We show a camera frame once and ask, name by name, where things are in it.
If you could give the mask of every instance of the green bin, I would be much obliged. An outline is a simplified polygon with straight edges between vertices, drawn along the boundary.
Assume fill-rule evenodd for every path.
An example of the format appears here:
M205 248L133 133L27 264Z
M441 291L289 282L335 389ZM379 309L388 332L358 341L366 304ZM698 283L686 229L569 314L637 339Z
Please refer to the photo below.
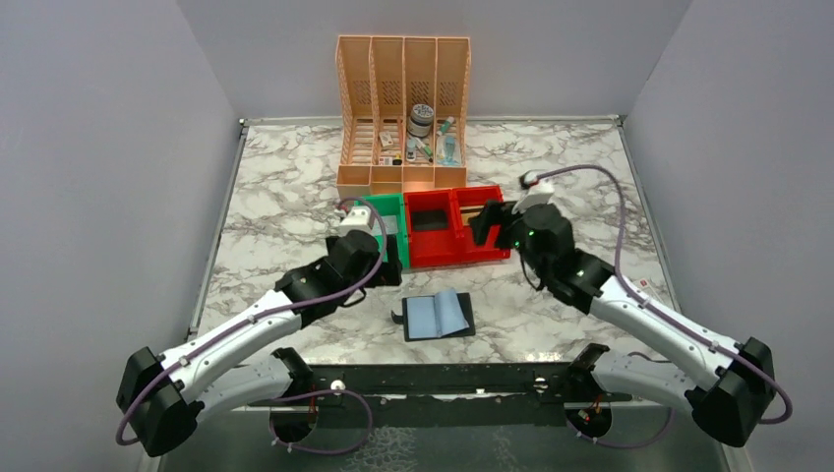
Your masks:
M402 194L369 195L363 199L373 205L383 217L387 234L391 233L390 227L396 224L396 250L399 253L399 260L402 262L402 268L411 267L408 259L408 228L405 226L405 203ZM377 234L377 241L383 244L382 235Z

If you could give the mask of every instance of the blue notebook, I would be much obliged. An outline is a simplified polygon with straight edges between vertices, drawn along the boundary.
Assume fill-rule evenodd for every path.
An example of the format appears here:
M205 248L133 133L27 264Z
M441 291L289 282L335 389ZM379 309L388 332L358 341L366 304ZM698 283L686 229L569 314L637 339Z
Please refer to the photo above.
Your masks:
M434 339L469 328L453 288L433 297L407 298L405 309L411 339Z

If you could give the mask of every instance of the grey wall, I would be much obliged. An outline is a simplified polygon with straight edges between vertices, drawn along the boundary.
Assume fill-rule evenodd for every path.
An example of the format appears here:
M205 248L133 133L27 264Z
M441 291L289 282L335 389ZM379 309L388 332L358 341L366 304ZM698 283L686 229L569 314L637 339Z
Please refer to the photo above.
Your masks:
M121 371L186 332L236 129L173 0L0 5L4 471L134 470Z
M795 400L759 472L834 458L832 24L830 0L693 0L625 123L685 312L769 343Z
M340 113L339 34L469 35L470 115L628 113L690 0L179 0L243 116Z

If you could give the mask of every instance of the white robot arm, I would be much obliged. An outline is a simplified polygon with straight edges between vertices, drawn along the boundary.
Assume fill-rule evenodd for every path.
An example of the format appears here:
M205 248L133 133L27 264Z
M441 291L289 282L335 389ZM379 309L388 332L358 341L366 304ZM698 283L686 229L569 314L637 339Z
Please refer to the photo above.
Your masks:
M339 236L327 238L327 256L288 271L261 299L212 331L159 355L146 347L134 353L116 397L125 413L117 442L141 442L149 455L161 455L217 412L290 389L296 359L269 356L240 363L338 308L361 302L365 288L399 285L396 239L388 236L380 248L372 216L381 222L372 208L355 206L339 223ZM349 301L357 291L362 298ZM137 434L132 441L122 438L128 423Z
M522 269L539 278L537 290L547 289L558 300L582 313L616 325L646 343L671 364L656 364L592 345L573 362L573 382L589 392L623 392L672 406L691 415L714 439L728 445L744 445L762 421L778 391L791 404L773 376L770 349L755 338L744 344L713 332L675 310L652 300L625 278L616 266L575 247L570 222L550 200L552 184L542 179L573 170L606 169L582 164L556 172L529 172L519 178L526 195L517 202L487 202L469 220L475 244L484 244L494 226L500 230L496 247L515 249ZM624 228L618 235L615 264L619 263Z

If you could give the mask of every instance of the purple cable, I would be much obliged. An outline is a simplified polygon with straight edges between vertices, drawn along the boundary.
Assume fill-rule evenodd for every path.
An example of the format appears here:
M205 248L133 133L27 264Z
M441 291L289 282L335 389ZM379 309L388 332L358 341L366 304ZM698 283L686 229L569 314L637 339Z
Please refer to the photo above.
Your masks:
M365 398L362 395L360 395L359 393L356 393L355 391L333 390L333 389L317 390L317 391L311 391L309 393L302 393L300 395L295 395L295 396L285 396L285 397L273 398L272 401L281 401L281 402L297 401L297 400L303 400L303 399L306 399L306 398L312 398L314 396L319 396L319 395L328 395L328 394L329 395L335 395L335 394L341 394L341 393L352 396L352 397L356 398L357 400L359 400L359 402L362 403L362 406L365 408L365 412L368 413L368 427L365 428L365 434L362 435L362 438L357 443L355 443L354 445L351 445L349 447L343 447L341 449L316 449L316 448L313 448L313 447L306 447L305 445L296 445L295 442L284 442L284 441L282 441L278 437L278 434L275 432L275 429L272 427L272 423L269 423L269 431L272 433L272 437L274 438L274 441L272 442L272 445L281 444L281 445L286 446L290 451L292 451L292 450L302 450L304 452L311 452L313 454L320 454L320 455L346 454L348 452L353 452L354 450L358 449L359 447L362 447L363 445L365 445L365 443L367 443L368 440L371 438L371 433L374 431L374 413L373 413L373 411L371 411L371 405L368 404L368 401L365 400Z
M329 302L330 300L334 300L336 298L343 297L345 295L349 295L349 294L355 292L356 290L362 288L366 283L368 283L369 280L371 280L371 277L373 277L374 274L377 273L377 270L379 270L380 266L383 264L383 258L386 255L386 248L387 248L386 225L383 222L383 218L380 216L380 213L377 211L376 208L374 208L373 205L371 205L367 200L365 200L361 197L355 197L355 198L350 197L350 198L347 198L347 199L342 199L342 201L339 202L337 206L339 208L341 208L342 204L344 204L345 202L358 202L358 203L368 207L371 210L371 216L380 224L380 232L383 235L383 244L380 247L380 256L377 258L377 262L374 264L373 267L371 267L371 270L368 272L368 274L366 274L364 277L362 277L361 280L354 283L353 285L345 288L344 290L338 291L336 293L331 293L329 295L325 295L324 297L314 298L314 299L311 299L311 300L305 300L303 302L291 303L291 304L285 305L283 307L277 307L277 308L271 308L269 310L263 310L262 312L255 315L255 321L261 320L264 317L268 317L269 315L274 315L276 313L287 312L287 311L290 311L290 310L297 310L299 308L310 307L312 305L317 305L317 304L320 304L320 303ZM240 329L243 326L250 325L250 324L251 324L251 322L249 320L242 320L240 323L237 323L237 324L234 324L234 325L228 327L226 330L224 330L223 332L218 334L216 337L210 339L209 341L207 341L202 346L200 346L200 347L196 348L195 350L191 351L189 354L186 354L184 356L185 359L189 362L193 361L197 356L206 352L208 349L210 349L212 346L214 346L220 340L225 339L229 334L237 331L238 329ZM121 421L119 421L119 427L116 429L116 443L117 444L119 444L119 445L130 445L130 444L135 444L135 443L139 442L139 438L131 438L129 440L124 439L125 429L127 429L128 423L130 423L131 417L133 417L134 413L136 413L136 410L139 408L139 405L142 404L142 402L145 400L145 398L148 396L148 394L151 391L153 391L153 389L157 385L159 385L160 382L162 382L162 379L166 379L168 376L170 376L171 374L176 372L177 369L179 369L180 367L182 367L182 365L179 362L171 364L171 366L169 366L167 369L165 369L164 371L159 373L158 376L153 378L153 380L150 381L150 383L148 383L148 385L146 385L145 388L143 388L142 391L139 392L139 394L136 396L136 399L133 400L133 402L128 407L127 411L125 411L125 415L122 417Z
M555 175L565 174L568 172L573 172L574 170L597 170L605 174L609 180L614 184L614 187L617 189L617 194L620 196L620 230L617 233L617 247L614 250L614 274L617 280L620 282L620 285L623 287L623 290L634 300L646 307L648 311L652 314L663 320L664 322L668 323L669 325L676 328L678 331L686 334L691 339L703 344L704 346L712 349L712 342L700 333L690 329L685 324L680 323L678 320L666 315L663 313L662 310L659 310L653 307L649 302L651 301L650 298L641 299L640 295L633 290L627 283L626 277L623 275L621 267L620 267L620 255L623 252L623 239L626 235L626 195L623 193L623 188L620 186L620 182L614 177L608 169L605 167L601 167L595 164L577 164L572 165L570 167L565 167L559 170L552 170L550 172L544 172L536 176L538 180L546 179L548 177L553 177ZM727 357L730 357L734 361L742 364L746 368L750 369L754 374L759 376L766 384L770 385L779 396L782 397L782 400L785 402L785 412L782 413L781 416L776 418L762 418L759 420L759 424L761 425L776 425L779 423L784 423L791 418L791 415L794 414L794 403L791 401L791 397L788 396L788 392L785 391L776 381L765 374L761 369L754 366L749 360L745 359L744 357L740 356L739 354L727 349L722 345L715 346L715 350L724 354Z

